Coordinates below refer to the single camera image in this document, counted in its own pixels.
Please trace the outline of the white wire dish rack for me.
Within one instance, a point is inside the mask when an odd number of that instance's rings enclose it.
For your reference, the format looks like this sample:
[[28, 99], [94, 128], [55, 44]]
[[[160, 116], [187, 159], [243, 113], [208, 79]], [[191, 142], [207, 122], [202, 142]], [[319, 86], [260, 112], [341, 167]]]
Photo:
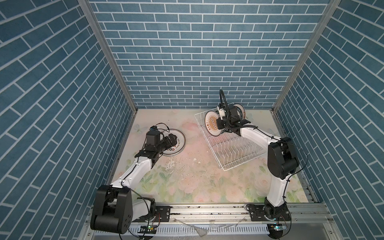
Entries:
[[267, 147], [262, 147], [236, 134], [222, 133], [217, 137], [212, 136], [205, 125], [207, 113], [208, 111], [197, 113], [195, 119], [220, 169], [228, 171], [267, 156]]

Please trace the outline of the aluminium left corner post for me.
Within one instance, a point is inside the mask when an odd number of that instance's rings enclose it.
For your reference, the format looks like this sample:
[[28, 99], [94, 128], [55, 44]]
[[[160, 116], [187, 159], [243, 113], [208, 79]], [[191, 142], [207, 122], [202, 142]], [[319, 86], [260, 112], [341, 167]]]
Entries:
[[129, 106], [132, 108], [134, 114], [137, 113], [138, 111], [138, 108], [136, 107], [135, 103], [134, 103], [134, 100], [127, 88], [127, 85], [124, 81], [124, 78], [121, 74], [121, 71], [119, 70], [119, 67], [117, 65], [117, 62], [113, 56], [113, 53], [108, 45], [108, 42], [103, 34], [103, 31], [100, 27], [100, 24], [98, 23], [98, 20], [96, 18], [96, 15], [91, 7], [91, 4], [89, 1], [86, 1], [86, 0], [78, 0], [79, 2], [79, 5], [101, 47], [101, 50], [103, 51], [105, 57], [106, 57], [106, 60], [109, 64], [109, 66], [111, 67], [111, 70], [112, 72], [114, 73], [116, 79], [117, 79], [117, 82], [119, 84], [119, 86], [121, 87], [124, 95], [125, 95], [125, 98], [129, 104]]

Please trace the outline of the aluminium corner post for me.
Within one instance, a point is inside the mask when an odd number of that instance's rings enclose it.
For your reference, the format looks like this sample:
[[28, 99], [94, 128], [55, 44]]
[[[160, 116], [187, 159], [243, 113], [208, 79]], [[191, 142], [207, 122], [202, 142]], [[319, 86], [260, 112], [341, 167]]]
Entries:
[[116, 79], [117, 79], [117, 82], [119, 84], [119, 86], [121, 87], [124, 95], [125, 95], [125, 98], [129, 104], [129, 106], [132, 108], [134, 114], [137, 113], [138, 111], [138, 108], [136, 107], [135, 103], [134, 103], [134, 100], [127, 88], [127, 85], [124, 81], [124, 78], [121, 74], [121, 71], [119, 70], [119, 67], [117, 65], [117, 62], [113, 56], [113, 53], [108, 45], [108, 42], [103, 34], [103, 31], [100, 27], [100, 24], [98, 23], [98, 20], [96, 18], [96, 15], [91, 7], [91, 4], [89, 1], [86, 1], [86, 0], [78, 0], [79, 2], [79, 5], [101, 47], [101, 50], [103, 51], [105, 57], [106, 57], [106, 60], [109, 64], [109, 66], [111, 67], [111, 70], [112, 72], [114, 73]]
[[278, 96], [276, 102], [274, 103], [272, 110], [271, 110], [271, 113], [276, 114], [278, 109], [282, 105], [284, 98], [287, 96], [289, 90], [291, 89], [291, 87], [295, 83], [296, 78], [298, 77], [300, 71], [302, 70], [307, 59], [309, 58], [309, 55], [311, 54], [316, 43], [320, 39], [320, 36], [322, 35], [322, 33], [323, 33], [324, 29], [326, 28], [328, 22], [330, 21], [331, 17], [335, 13], [340, 2], [341, 2], [341, 0], [329, 1], [329, 3], [326, 6], [319, 22], [317, 23], [316, 27], [314, 28], [314, 31], [313, 31], [311, 37], [309, 38], [303, 52], [299, 56], [296, 65], [293, 67], [293, 70], [292, 70], [290, 76], [287, 78], [287, 81], [286, 81], [284, 87], [282, 88], [280, 95]]

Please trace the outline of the green circuit board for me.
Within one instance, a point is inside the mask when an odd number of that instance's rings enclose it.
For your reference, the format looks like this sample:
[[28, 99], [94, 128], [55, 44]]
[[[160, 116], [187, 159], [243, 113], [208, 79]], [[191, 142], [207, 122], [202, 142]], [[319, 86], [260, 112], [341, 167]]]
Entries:
[[155, 235], [157, 232], [158, 226], [140, 226], [138, 234], [142, 235]]
[[271, 225], [268, 225], [268, 228], [269, 228], [270, 234], [272, 233], [282, 234], [284, 230], [287, 229], [287, 226], [282, 224], [271, 224]]

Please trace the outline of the aluminium right corner post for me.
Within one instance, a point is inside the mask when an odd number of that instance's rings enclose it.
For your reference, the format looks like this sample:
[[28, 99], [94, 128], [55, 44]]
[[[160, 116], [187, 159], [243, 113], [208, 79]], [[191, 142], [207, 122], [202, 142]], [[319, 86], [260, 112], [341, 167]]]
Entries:
[[324, 29], [326, 28], [328, 22], [330, 21], [331, 17], [335, 13], [340, 2], [341, 2], [341, 0], [329, 1], [329, 3], [326, 6], [319, 22], [317, 23], [316, 27], [314, 28], [314, 31], [313, 31], [311, 37], [309, 38], [303, 52], [299, 56], [296, 65], [293, 67], [293, 70], [292, 70], [290, 76], [287, 78], [287, 81], [286, 81], [284, 87], [282, 88], [280, 95], [278, 96], [276, 102], [274, 103], [272, 110], [271, 110], [271, 113], [276, 114], [278, 109], [282, 105], [284, 98], [287, 96], [289, 90], [291, 89], [291, 87], [295, 83], [296, 78], [298, 77], [300, 71], [302, 70], [307, 59], [309, 58], [309, 55], [311, 54], [316, 43], [320, 39], [320, 36], [322, 35], [322, 33], [323, 33]]

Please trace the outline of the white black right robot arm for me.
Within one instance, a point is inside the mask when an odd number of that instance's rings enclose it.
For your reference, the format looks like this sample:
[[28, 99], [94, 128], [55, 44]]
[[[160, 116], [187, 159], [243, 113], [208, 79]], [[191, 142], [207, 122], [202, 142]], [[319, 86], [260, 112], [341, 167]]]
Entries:
[[270, 190], [265, 198], [265, 217], [273, 221], [286, 211], [288, 184], [300, 165], [297, 147], [289, 137], [274, 137], [254, 126], [245, 118], [241, 105], [220, 103], [213, 111], [215, 118], [205, 117], [206, 129], [211, 135], [229, 132], [245, 138], [267, 151], [267, 167], [272, 174]]

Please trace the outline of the white vent grille strip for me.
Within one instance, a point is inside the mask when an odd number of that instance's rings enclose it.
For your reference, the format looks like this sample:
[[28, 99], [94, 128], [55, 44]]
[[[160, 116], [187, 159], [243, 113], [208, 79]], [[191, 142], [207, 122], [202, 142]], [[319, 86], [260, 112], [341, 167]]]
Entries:
[[160, 225], [144, 234], [142, 226], [133, 225], [126, 236], [156, 236], [156, 237], [190, 237], [210, 235], [268, 235], [270, 233], [266, 224], [229, 224], [229, 225]]

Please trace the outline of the orange sunburst small plate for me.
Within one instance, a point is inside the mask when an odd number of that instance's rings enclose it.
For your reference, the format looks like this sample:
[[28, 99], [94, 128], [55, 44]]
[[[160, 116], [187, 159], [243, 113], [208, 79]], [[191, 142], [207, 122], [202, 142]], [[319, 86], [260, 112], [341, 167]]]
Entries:
[[217, 120], [220, 119], [220, 115], [215, 111], [208, 111], [205, 114], [205, 127], [211, 136], [218, 137], [222, 134], [223, 130], [220, 130], [217, 124]]

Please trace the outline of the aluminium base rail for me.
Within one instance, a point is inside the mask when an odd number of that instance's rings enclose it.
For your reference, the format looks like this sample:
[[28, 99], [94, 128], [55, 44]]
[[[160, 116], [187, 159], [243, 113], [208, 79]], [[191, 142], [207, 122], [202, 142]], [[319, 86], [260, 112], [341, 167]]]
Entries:
[[325, 204], [288, 204], [273, 217], [265, 212], [263, 204], [203, 204], [154, 203], [138, 199], [129, 207], [118, 208], [116, 202], [94, 207], [89, 217], [91, 229], [103, 231], [103, 223], [112, 224], [108, 230], [116, 231], [118, 221], [123, 226], [134, 223], [235, 224], [256, 222], [273, 223], [327, 223], [332, 220]]

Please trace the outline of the right green circuit board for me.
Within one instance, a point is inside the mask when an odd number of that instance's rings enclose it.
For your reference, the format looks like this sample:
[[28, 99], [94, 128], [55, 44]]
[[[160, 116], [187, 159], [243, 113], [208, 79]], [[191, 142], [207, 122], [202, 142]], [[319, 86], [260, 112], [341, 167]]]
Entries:
[[282, 234], [284, 230], [287, 229], [287, 226], [282, 224], [271, 224], [271, 225], [268, 225], [268, 228], [269, 228], [270, 234], [272, 233]]

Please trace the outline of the clear plastic piece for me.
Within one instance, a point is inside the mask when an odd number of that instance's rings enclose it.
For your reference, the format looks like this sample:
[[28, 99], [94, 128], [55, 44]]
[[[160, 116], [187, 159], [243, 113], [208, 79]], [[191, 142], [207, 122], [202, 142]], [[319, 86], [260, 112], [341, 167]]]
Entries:
[[242, 218], [232, 224], [215, 224], [214, 221], [210, 221], [207, 225], [192, 225], [177, 220], [179, 224], [172, 227], [171, 233], [179, 237], [197, 236], [200, 238], [208, 235], [235, 235], [238, 233], [237, 227], [245, 221], [246, 218]]

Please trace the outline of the red rim small plate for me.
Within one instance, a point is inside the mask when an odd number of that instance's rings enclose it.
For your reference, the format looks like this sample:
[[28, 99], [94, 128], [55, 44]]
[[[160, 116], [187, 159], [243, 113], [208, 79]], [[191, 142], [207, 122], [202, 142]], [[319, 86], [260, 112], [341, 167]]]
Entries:
[[246, 110], [245, 110], [245, 108], [241, 104], [234, 104], [234, 107], [236, 108], [239, 117], [242, 120], [245, 120], [246, 119]]

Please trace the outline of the large red character plate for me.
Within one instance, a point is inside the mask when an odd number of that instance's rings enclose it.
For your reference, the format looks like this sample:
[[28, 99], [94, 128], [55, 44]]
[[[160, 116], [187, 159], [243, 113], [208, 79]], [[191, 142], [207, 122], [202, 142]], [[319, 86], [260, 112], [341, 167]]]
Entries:
[[186, 146], [186, 137], [185, 137], [185, 135], [180, 130], [176, 130], [176, 129], [170, 129], [169, 132], [168, 131], [164, 131], [163, 134], [164, 134], [165, 137], [169, 136], [170, 134], [173, 134], [173, 135], [175, 135], [177, 137], [176, 145], [171, 147], [170, 149], [164, 151], [163, 155], [167, 156], [167, 157], [170, 157], [170, 156], [175, 156], [175, 155], [181, 153], [182, 150]]

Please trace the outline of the left green circuit board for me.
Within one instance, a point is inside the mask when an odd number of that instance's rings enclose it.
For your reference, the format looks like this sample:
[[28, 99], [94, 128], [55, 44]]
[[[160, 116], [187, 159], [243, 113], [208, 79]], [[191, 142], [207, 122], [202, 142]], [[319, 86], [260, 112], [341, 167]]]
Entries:
[[142, 235], [155, 235], [157, 232], [158, 226], [140, 226], [138, 234]]

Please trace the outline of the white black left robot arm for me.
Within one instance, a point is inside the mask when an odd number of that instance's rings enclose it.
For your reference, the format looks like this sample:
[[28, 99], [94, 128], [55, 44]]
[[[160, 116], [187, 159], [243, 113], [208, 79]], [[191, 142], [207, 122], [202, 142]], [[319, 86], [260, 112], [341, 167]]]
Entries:
[[160, 155], [178, 144], [178, 137], [152, 130], [147, 133], [144, 148], [135, 155], [134, 163], [116, 181], [101, 185], [97, 191], [90, 228], [124, 234], [139, 218], [151, 221], [156, 216], [156, 202], [135, 191], [142, 178], [153, 168]]

